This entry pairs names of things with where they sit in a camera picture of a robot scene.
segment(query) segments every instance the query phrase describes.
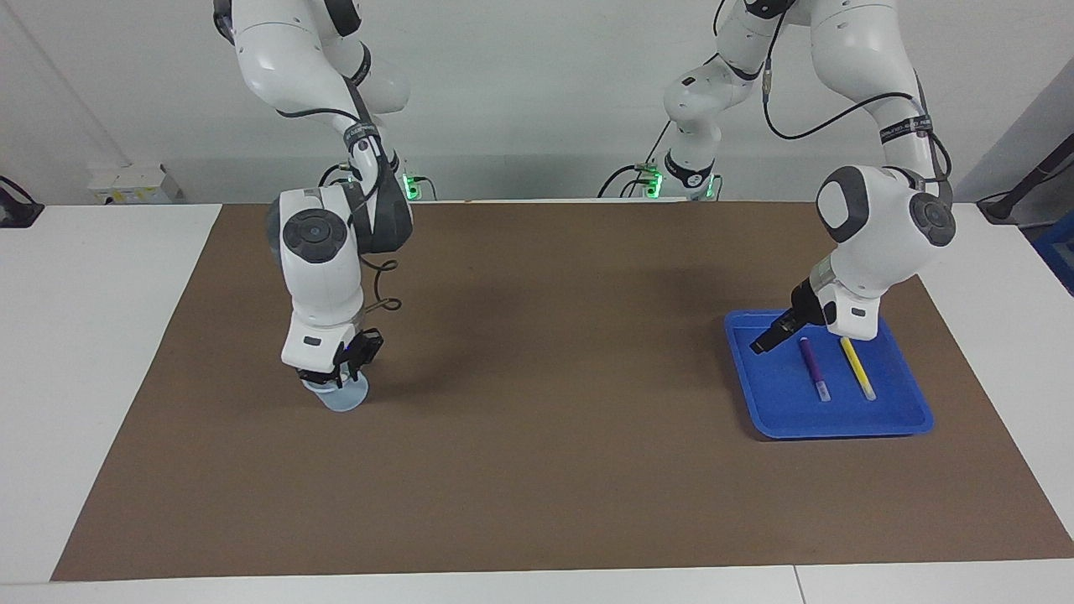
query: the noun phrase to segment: brown mat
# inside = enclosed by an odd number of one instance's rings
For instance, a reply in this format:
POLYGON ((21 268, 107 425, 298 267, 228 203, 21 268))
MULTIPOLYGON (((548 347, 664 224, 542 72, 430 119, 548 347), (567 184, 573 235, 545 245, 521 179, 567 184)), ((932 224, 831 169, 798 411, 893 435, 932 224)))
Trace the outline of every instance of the brown mat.
POLYGON ((343 416, 278 361, 264 212, 221 213, 54 579, 1074 557, 916 281, 931 434, 751 427, 722 318, 829 250, 811 205, 418 207, 343 416))

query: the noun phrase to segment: electrical outlet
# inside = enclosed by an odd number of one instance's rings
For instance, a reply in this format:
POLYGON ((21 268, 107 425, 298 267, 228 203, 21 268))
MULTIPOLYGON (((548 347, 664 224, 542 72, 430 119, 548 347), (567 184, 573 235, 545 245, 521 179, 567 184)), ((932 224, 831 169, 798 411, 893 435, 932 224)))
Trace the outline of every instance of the electrical outlet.
POLYGON ((131 166, 95 171, 89 190, 104 205, 186 203, 186 196, 161 166, 131 166))

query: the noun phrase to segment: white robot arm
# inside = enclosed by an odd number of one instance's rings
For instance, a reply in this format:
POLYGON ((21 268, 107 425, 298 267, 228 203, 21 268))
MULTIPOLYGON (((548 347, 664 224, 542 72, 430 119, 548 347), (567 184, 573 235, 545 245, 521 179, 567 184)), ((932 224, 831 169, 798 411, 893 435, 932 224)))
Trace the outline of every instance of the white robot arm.
POLYGON ((770 350, 808 323, 872 340, 881 297, 915 275, 955 235, 950 190, 935 154, 939 141, 902 44, 896 0, 732 3, 719 32, 719 55, 667 90, 665 106, 679 128, 665 168, 690 197, 702 197, 721 140, 719 113, 745 99, 760 80, 771 123, 767 59, 773 39, 784 21, 810 27, 817 75, 873 116, 887 164, 844 167, 825 181, 817 211, 838 247, 795 289, 792 308, 753 349, 770 350))
POLYGON ((339 133, 352 182, 280 193, 268 216, 293 313, 281 359, 333 411, 366 396, 360 369, 382 339, 360 332, 362 255, 397 250, 412 216, 394 172, 398 157, 374 115, 401 111, 406 80, 357 37, 352 0, 215 0, 215 21, 235 46, 247 86, 285 117, 339 133))

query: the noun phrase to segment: black cable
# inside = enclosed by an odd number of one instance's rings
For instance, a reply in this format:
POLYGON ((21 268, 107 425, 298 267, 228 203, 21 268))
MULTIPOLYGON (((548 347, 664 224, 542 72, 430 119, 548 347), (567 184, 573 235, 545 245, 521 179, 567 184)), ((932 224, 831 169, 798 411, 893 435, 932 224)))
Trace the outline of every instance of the black cable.
POLYGON ((433 182, 429 176, 418 176, 413 179, 415 183, 429 183, 430 188, 433 189, 433 201, 440 201, 440 196, 436 193, 436 183, 433 182))
MULTIPOLYGON (((1071 161, 1070 163, 1068 163, 1066 166, 1062 167, 1061 169, 1053 172, 1047 178, 1041 181, 1036 186, 1039 187, 1039 186, 1043 185, 1044 183, 1049 183, 1051 181, 1055 181, 1056 178, 1062 176, 1063 173, 1066 172, 1068 170, 1070 170, 1071 168, 1074 168, 1074 161, 1071 161)), ((1006 191, 999 192, 999 193, 993 193, 993 195, 990 195, 988 197, 978 199, 974 203, 982 203, 982 202, 985 202, 985 201, 989 201, 989 200, 996 199, 998 197, 1008 196, 1008 195, 1011 195, 1013 192, 1014 192, 1014 189, 1006 190, 1006 191)))
POLYGON ((947 153, 947 147, 944 146, 943 141, 940 140, 940 136, 937 136, 935 132, 929 132, 929 140, 932 141, 932 144, 934 144, 938 149, 940 149, 940 155, 943 156, 944 166, 946 166, 946 168, 935 178, 926 178, 925 182, 946 183, 947 179, 950 178, 950 173, 954 170, 954 164, 950 161, 950 154, 947 153))
POLYGON ((713 176, 713 178, 720 178, 720 188, 716 189, 716 201, 720 201, 720 193, 724 192, 724 177, 720 174, 713 176))
POLYGON ((714 38, 720 38, 720 30, 716 29, 716 26, 720 23, 720 13, 724 10, 725 2, 727 2, 727 0, 720 0, 720 5, 716 6, 716 16, 712 17, 712 35, 714 38))
POLYGON ((611 184, 613 182, 615 182, 615 178, 619 178, 620 176, 622 176, 623 174, 626 174, 630 170, 634 170, 634 166, 633 164, 632 166, 624 166, 624 167, 620 168, 619 170, 616 170, 611 176, 608 176, 608 179, 605 181, 604 186, 600 187, 600 192, 597 193, 597 199, 600 199, 600 198, 604 197, 605 191, 607 191, 608 187, 610 187, 611 184))
POLYGON ((778 128, 775 128, 775 125, 772 124, 772 116, 768 112, 768 101, 765 100, 765 102, 763 102, 761 104, 764 105, 764 110, 765 110, 765 120, 768 121, 768 128, 772 131, 772 133, 775 134, 777 136, 781 138, 781 139, 783 139, 784 141, 797 141, 799 139, 804 139, 806 136, 812 136, 813 134, 816 134, 821 130, 824 130, 825 128, 831 126, 832 124, 839 121, 840 119, 846 117, 847 115, 850 115, 850 114, 858 111, 859 109, 861 109, 861 107, 863 107, 863 106, 866 106, 866 105, 868 105, 870 103, 875 103, 876 101, 882 101, 884 99, 891 99, 891 98, 906 99, 906 100, 910 100, 910 101, 914 100, 914 97, 908 95, 906 92, 884 92, 883 95, 876 95, 875 97, 872 97, 870 99, 866 99, 865 101, 861 101, 860 103, 858 103, 858 104, 856 104, 856 105, 847 109, 846 111, 840 113, 839 115, 832 117, 831 119, 825 121, 824 124, 822 124, 822 125, 819 125, 819 126, 817 126, 815 128, 811 128, 811 129, 809 129, 809 130, 807 130, 804 132, 801 132, 799 134, 784 134, 783 132, 780 132, 780 130, 778 128))
POLYGON ((306 110, 306 111, 300 111, 300 112, 295 112, 295 113, 287 113, 287 112, 284 112, 284 111, 277 111, 276 113, 282 115, 284 117, 287 117, 288 119, 294 119, 296 117, 309 117, 310 115, 321 115, 321 114, 324 114, 324 113, 331 113, 331 114, 335 114, 335 115, 342 115, 344 117, 349 117, 349 118, 353 119, 358 124, 361 124, 361 121, 362 121, 354 114, 348 113, 348 112, 339 110, 339 109, 321 107, 321 109, 311 109, 311 110, 306 110))
POLYGON ((629 197, 634 197, 634 189, 632 187, 637 187, 638 185, 648 185, 648 184, 649 184, 649 181, 643 181, 641 178, 635 178, 635 179, 630 181, 629 183, 623 185, 623 190, 621 190, 619 192, 619 197, 621 197, 621 198, 627 197, 626 189, 628 189, 628 188, 630 189, 629 197))
POLYGON ((343 168, 340 168, 338 163, 336 163, 336 164, 335 164, 335 166, 333 166, 332 168, 329 168, 329 169, 328 169, 328 170, 326 170, 326 171, 324 172, 324 174, 322 174, 322 175, 321 175, 321 179, 320 179, 320 182, 319 182, 319 183, 317 184, 317 186, 318 186, 318 187, 323 187, 323 186, 324 186, 324 183, 328 183, 328 182, 329 182, 329 176, 331 176, 332 174, 334 174, 334 173, 335 173, 336 171, 339 171, 339 170, 343 170, 343 168))
MULTIPOLYGON (((664 125, 664 129, 661 130, 661 135, 656 136, 656 142, 653 143, 653 148, 649 149, 649 155, 645 156, 645 163, 649 163, 650 161, 653 160, 653 156, 656 155, 656 148, 661 146, 661 143, 664 141, 664 136, 668 133, 668 128, 671 128, 671 120, 670 119, 667 121, 667 124, 664 125)), ((640 178, 641 178, 641 170, 638 170, 638 173, 635 176, 635 181, 638 181, 640 178)), ((636 187, 636 186, 637 186, 637 184, 635 184, 635 185, 633 185, 630 187, 630 197, 634 197, 634 187, 636 187)))
POLYGON ((366 260, 365 257, 362 256, 361 254, 358 256, 358 259, 361 260, 363 264, 365 264, 369 269, 373 269, 373 271, 376 272, 376 275, 373 277, 373 296, 377 300, 376 300, 376 302, 374 302, 373 304, 369 304, 368 306, 366 306, 362 311, 364 313, 372 313, 373 311, 376 311, 377 308, 383 308, 383 310, 388 311, 389 313, 394 313, 394 312, 398 311, 400 308, 402 308, 403 307, 403 301, 400 300, 398 298, 384 298, 384 297, 382 297, 380 294, 380 277, 384 273, 390 273, 390 272, 394 271, 395 269, 398 269, 400 268, 398 260, 388 260, 383 264, 374 264, 373 262, 366 260))
POLYGON ((27 201, 30 202, 30 205, 41 205, 40 203, 38 203, 37 201, 34 201, 33 197, 31 197, 30 193, 26 192, 26 189, 24 189, 23 187, 20 187, 18 185, 18 183, 16 183, 15 181, 12 181, 11 178, 9 178, 6 176, 0 176, 0 183, 3 183, 5 185, 8 185, 9 187, 15 189, 15 191, 17 191, 18 195, 25 197, 27 199, 27 201))

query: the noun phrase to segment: white table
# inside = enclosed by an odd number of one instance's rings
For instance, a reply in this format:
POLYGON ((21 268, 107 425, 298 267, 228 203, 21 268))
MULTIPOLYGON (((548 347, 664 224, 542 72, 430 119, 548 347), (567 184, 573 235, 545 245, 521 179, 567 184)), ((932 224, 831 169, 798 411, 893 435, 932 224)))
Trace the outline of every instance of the white table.
MULTIPOLYGON (((219 206, 49 207, 0 231, 0 602, 1074 602, 1074 561, 47 584, 219 206)), ((1074 299, 1017 229, 956 208, 921 274, 1068 532, 1074 299)))

